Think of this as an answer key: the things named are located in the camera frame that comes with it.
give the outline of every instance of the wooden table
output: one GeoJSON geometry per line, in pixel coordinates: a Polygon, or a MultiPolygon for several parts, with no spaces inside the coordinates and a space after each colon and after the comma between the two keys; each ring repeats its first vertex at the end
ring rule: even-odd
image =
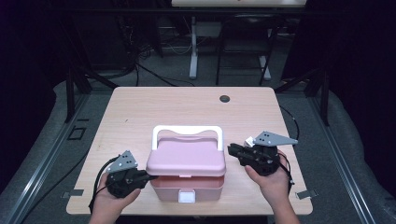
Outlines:
{"type": "MultiPolygon", "coordinates": [[[[102,122],[92,142],[75,189],[82,196],[72,196],[69,214],[89,214],[93,183],[100,168],[111,158],[131,150],[146,169],[151,151],[151,136],[156,125],[217,125],[223,130],[227,166],[225,183],[218,201],[203,203],[166,203],[158,199],[147,183],[124,215],[166,216],[247,216],[272,215],[259,187],[249,179],[237,158],[228,154],[231,143],[243,145],[245,139],[262,131],[289,136],[274,91],[246,87],[120,87],[108,103],[102,122]],[[223,103],[221,95],[230,97],[223,103]]],[[[312,212],[309,199],[299,200],[295,192],[306,190],[292,146],[278,147],[286,153],[295,185],[290,200],[299,215],[312,212]]]]}

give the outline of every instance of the black chair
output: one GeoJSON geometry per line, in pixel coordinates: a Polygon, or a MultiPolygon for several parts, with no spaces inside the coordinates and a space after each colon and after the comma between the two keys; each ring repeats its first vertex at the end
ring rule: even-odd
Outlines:
{"type": "Polygon", "coordinates": [[[238,14],[226,20],[219,34],[216,85],[219,85],[220,68],[260,68],[261,85],[277,33],[284,21],[284,18],[279,15],[269,14],[238,14]],[[226,54],[236,54],[238,59],[245,59],[247,54],[257,55],[258,65],[246,66],[235,63],[227,65],[221,59],[226,54]],[[265,64],[260,63],[260,57],[265,57],[265,64]]]}

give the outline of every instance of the white latch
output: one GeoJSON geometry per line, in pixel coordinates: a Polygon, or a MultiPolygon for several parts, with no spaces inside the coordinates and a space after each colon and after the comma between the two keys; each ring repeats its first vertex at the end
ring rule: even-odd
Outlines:
{"type": "Polygon", "coordinates": [[[195,190],[194,189],[180,189],[178,191],[179,203],[195,203],[195,190]]]}

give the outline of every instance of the black curtain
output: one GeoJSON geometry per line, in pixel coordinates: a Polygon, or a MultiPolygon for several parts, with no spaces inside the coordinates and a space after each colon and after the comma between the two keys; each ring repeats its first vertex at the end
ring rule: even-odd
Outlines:
{"type": "Polygon", "coordinates": [[[3,1],[0,8],[0,192],[48,120],[56,98],[52,88],[59,82],[49,77],[56,59],[45,44],[45,33],[37,35],[40,26],[32,14],[16,6],[23,4],[3,1]]]}
{"type": "Polygon", "coordinates": [[[364,146],[364,158],[378,182],[396,197],[391,174],[396,173],[396,16],[395,4],[382,1],[308,0],[307,9],[341,10],[343,20],[303,18],[287,59],[283,78],[299,77],[327,65],[330,90],[343,102],[364,146]]]}

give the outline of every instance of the hand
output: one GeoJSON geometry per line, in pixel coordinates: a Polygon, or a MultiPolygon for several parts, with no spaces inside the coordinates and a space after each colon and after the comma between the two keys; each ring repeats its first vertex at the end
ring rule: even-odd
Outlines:
{"type": "Polygon", "coordinates": [[[100,179],[90,223],[115,223],[122,210],[140,194],[140,189],[135,189],[125,198],[114,197],[107,189],[102,189],[106,186],[107,176],[104,173],[100,179]]]}
{"type": "MultiPolygon", "coordinates": [[[[280,162],[287,166],[286,159],[283,156],[280,156],[280,162]]],[[[268,176],[257,174],[248,165],[245,166],[245,170],[247,175],[259,185],[262,196],[271,205],[276,224],[300,223],[289,200],[289,177],[283,169],[278,168],[276,172],[268,176]]]]}
{"type": "MultiPolygon", "coordinates": [[[[286,159],[283,156],[280,157],[280,162],[287,167],[286,159]]],[[[284,202],[289,200],[289,178],[286,172],[280,167],[271,175],[262,176],[250,166],[245,166],[247,175],[260,186],[262,195],[268,201],[270,205],[275,203],[284,202]]]]}

